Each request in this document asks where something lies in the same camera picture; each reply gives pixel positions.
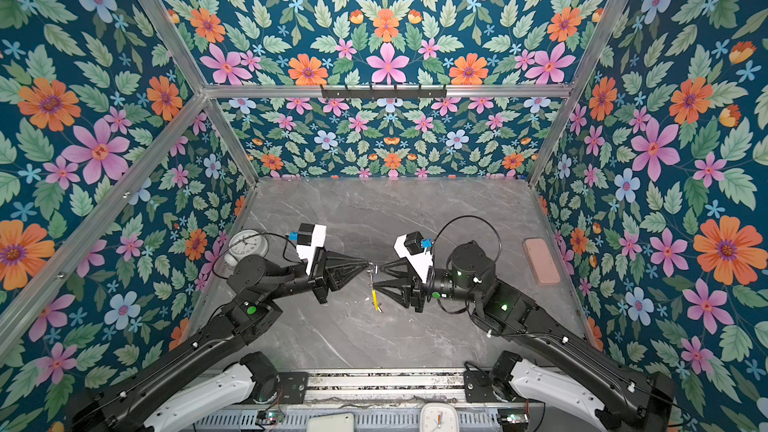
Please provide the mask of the large grey perforated keyring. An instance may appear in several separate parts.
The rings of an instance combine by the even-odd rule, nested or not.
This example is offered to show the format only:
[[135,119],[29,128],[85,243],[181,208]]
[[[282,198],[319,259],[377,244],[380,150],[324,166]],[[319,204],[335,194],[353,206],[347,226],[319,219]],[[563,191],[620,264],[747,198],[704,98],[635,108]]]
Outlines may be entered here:
[[371,288],[371,300],[372,300],[374,310],[377,313],[382,313],[381,304],[377,295],[377,291],[375,289],[376,276],[378,275],[378,266],[375,264],[370,265],[368,268],[368,275],[369,275],[369,285]]

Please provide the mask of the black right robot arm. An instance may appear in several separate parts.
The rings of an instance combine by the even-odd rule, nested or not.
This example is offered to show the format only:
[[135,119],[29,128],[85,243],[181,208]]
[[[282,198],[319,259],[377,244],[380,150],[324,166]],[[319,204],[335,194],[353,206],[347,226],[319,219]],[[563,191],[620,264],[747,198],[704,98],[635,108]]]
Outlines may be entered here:
[[557,322],[541,305],[496,275],[496,263],[474,241],[457,246],[437,268],[428,250],[402,247],[377,267],[376,291],[416,312],[432,300],[460,302],[491,338],[514,342],[545,362],[501,355],[490,374],[515,396],[559,409],[600,431],[665,431],[676,386],[616,361]]

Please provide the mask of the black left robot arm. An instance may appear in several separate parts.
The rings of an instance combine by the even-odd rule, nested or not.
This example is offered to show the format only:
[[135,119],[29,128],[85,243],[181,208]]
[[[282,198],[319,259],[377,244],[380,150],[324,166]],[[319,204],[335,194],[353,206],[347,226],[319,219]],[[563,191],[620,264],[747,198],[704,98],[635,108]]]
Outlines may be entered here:
[[282,297],[311,292],[321,303],[370,262],[319,248],[310,262],[281,267],[260,255],[240,260],[227,284],[234,297],[161,358],[115,385],[88,390],[66,406],[68,431],[181,431],[232,404],[270,402],[287,386],[261,352],[249,353],[217,376],[200,376],[244,349],[279,319]]

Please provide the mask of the white alarm clock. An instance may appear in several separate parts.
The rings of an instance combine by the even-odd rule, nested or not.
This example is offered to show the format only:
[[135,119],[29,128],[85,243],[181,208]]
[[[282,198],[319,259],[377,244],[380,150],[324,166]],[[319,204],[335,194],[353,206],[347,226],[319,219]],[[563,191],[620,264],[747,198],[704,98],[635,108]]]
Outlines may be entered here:
[[266,256],[268,250],[268,241],[262,233],[256,230],[242,230],[231,238],[224,253],[224,260],[230,267],[235,267],[250,255]]

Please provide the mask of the white square clock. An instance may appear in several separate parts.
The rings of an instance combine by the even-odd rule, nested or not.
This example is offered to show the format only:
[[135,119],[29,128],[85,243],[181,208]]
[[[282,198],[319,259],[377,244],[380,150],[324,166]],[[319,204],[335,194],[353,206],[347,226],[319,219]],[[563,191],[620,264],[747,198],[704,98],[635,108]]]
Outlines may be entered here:
[[449,404],[425,404],[419,414],[419,432],[458,432],[460,419],[458,411]]

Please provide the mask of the pink rectangular case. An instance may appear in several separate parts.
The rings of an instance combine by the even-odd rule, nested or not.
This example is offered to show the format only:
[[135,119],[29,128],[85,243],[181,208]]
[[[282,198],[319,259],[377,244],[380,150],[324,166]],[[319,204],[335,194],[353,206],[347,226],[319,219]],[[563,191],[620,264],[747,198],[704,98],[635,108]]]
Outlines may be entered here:
[[527,238],[523,241],[534,279],[539,285],[552,286],[560,283],[560,273],[547,242],[540,237]]

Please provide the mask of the white device at front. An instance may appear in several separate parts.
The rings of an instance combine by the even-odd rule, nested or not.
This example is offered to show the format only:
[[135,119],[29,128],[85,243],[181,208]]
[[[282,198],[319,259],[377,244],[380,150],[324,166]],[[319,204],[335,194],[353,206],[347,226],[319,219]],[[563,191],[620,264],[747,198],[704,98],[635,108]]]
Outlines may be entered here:
[[351,413],[312,417],[307,421],[306,432],[354,432],[355,417]]

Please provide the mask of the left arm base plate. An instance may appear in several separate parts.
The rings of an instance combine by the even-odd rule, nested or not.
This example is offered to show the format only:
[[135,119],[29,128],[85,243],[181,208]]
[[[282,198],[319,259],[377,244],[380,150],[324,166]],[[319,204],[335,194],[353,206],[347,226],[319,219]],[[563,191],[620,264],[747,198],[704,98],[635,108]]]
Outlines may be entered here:
[[306,372],[278,372],[255,381],[246,395],[244,404],[298,405],[304,402],[308,391],[309,374]]

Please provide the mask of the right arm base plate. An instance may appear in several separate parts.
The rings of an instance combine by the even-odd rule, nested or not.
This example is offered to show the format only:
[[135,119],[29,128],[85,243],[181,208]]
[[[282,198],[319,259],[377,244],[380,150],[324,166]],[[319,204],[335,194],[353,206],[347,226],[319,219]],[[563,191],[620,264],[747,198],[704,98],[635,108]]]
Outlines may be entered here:
[[524,403],[511,385],[477,369],[463,371],[464,395],[468,403]]

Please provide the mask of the black hook rail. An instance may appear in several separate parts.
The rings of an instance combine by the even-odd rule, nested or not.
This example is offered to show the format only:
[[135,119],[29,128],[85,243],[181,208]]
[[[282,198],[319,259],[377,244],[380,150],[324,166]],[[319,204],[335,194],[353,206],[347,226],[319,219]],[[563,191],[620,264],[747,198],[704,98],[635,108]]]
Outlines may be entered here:
[[392,86],[321,86],[324,99],[378,100],[386,98],[402,100],[443,99],[448,97],[446,87],[422,85]]

